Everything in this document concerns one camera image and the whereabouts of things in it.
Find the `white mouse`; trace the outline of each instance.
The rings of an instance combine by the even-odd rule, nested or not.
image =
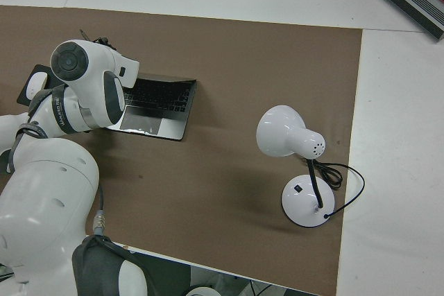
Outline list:
[[[44,72],[34,73],[29,79],[28,86],[26,86],[26,97],[32,100],[36,93],[44,89],[47,80],[48,74]]]

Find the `lamp head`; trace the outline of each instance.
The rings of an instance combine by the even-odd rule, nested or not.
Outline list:
[[[323,136],[308,130],[299,113],[287,105],[272,107],[262,116],[256,141],[259,149],[272,157],[298,154],[305,159],[316,159],[325,150]]]

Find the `laptop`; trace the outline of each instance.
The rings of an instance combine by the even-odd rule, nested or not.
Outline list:
[[[107,128],[180,141],[196,86],[194,79],[139,73],[134,87],[123,89],[123,116]]]

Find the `white table surface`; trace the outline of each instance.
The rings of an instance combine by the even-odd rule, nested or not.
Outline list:
[[[338,296],[444,289],[444,42],[384,0],[0,0],[363,28],[350,165],[367,179],[345,211]],[[350,175],[347,197],[359,189]]]

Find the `laptop keyboard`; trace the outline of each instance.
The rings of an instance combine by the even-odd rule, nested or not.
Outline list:
[[[124,88],[126,105],[147,109],[185,112],[192,83],[137,79],[133,88]]]

